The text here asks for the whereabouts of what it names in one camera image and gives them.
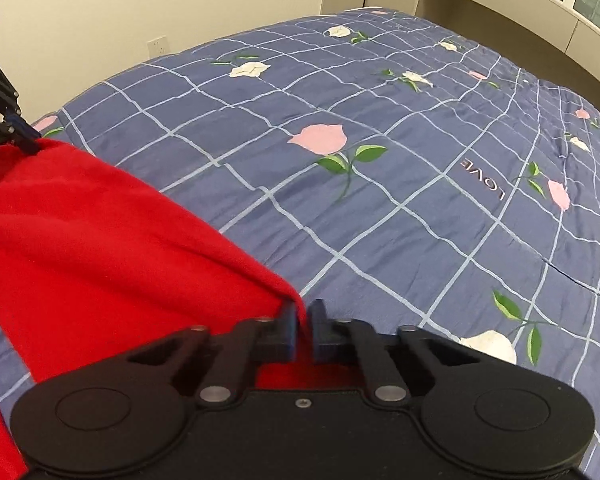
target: pink flower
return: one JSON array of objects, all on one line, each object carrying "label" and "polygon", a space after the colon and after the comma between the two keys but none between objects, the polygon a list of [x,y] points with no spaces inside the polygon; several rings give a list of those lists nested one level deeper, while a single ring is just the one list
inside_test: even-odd
[{"label": "pink flower", "polygon": [[569,195],[567,195],[567,190],[564,189],[562,184],[559,182],[554,182],[553,180],[550,180],[547,185],[549,186],[549,192],[551,193],[551,198],[554,199],[554,202],[560,209],[567,211],[571,205],[571,200],[569,199]]},{"label": "pink flower", "polygon": [[50,115],[49,117],[45,117],[44,119],[38,121],[35,124],[35,126],[33,126],[33,127],[35,128],[36,131],[41,132],[45,128],[48,128],[53,123],[55,123],[57,118],[58,118],[58,116]]},{"label": "pink flower", "polygon": [[312,124],[288,140],[316,155],[331,155],[339,152],[347,143],[342,124]]},{"label": "pink flower", "polygon": [[480,81],[484,81],[485,79],[487,79],[487,76],[482,75],[479,72],[474,72],[473,70],[471,70],[471,72],[469,72],[469,75],[475,77],[476,79],[478,79]]},{"label": "pink flower", "polygon": [[587,112],[584,108],[581,108],[580,110],[576,110],[576,117],[579,119],[590,119],[591,116],[589,115],[589,112]]}]

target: bedding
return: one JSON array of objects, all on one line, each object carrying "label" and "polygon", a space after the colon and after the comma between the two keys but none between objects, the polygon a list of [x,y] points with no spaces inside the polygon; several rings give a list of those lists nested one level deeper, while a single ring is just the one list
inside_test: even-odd
[{"label": "bedding", "polygon": [[[579,95],[365,8],[142,63],[38,127],[160,190],[331,317],[418,325],[572,384],[596,414],[582,468],[600,479],[600,114]],[[31,386],[14,388],[16,367],[1,382],[11,369],[5,418]]]}]

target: wall socket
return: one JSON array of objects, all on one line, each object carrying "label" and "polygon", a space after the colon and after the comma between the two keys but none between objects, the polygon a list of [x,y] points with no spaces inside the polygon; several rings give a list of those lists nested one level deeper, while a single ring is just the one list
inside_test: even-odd
[{"label": "wall socket", "polygon": [[146,46],[149,48],[149,59],[164,56],[170,52],[169,41],[166,36],[147,41]]}]

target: screw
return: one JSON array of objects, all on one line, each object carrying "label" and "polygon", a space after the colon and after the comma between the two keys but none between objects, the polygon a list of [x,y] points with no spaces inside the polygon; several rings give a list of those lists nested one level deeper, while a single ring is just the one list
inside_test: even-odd
[{"label": "screw", "polygon": [[225,402],[231,397],[231,390],[224,386],[207,386],[200,391],[200,399],[205,402]]},{"label": "screw", "polygon": [[312,402],[309,399],[296,399],[296,406],[298,408],[308,408],[311,405],[312,405]]},{"label": "screw", "polygon": [[376,397],[384,402],[398,402],[407,396],[407,390],[400,386],[380,386],[375,391]]}]

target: red garment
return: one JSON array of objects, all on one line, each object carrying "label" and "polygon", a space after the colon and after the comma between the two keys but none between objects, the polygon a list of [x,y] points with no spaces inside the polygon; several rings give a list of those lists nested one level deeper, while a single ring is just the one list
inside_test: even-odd
[{"label": "red garment", "polygon": [[[0,147],[0,326],[36,381],[192,324],[225,332],[296,291],[177,204],[53,140]],[[306,364],[265,386],[324,383]],[[0,480],[24,463],[0,418]]]}]

